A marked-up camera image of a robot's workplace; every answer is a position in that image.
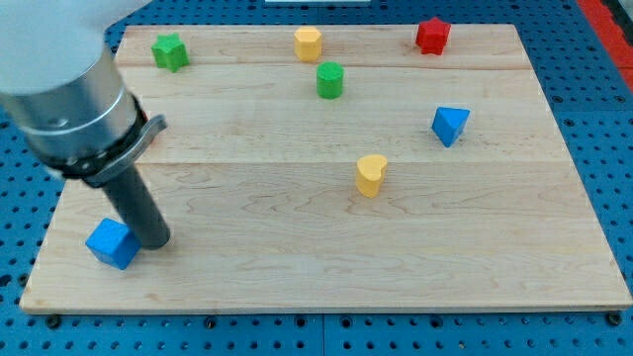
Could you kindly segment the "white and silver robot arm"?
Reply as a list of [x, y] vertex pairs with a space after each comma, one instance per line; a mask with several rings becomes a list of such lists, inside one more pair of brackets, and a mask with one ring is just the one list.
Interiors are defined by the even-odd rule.
[[57, 174], [101, 187], [165, 129], [126, 87], [106, 30], [146, 0], [1, 2], [1, 106]]

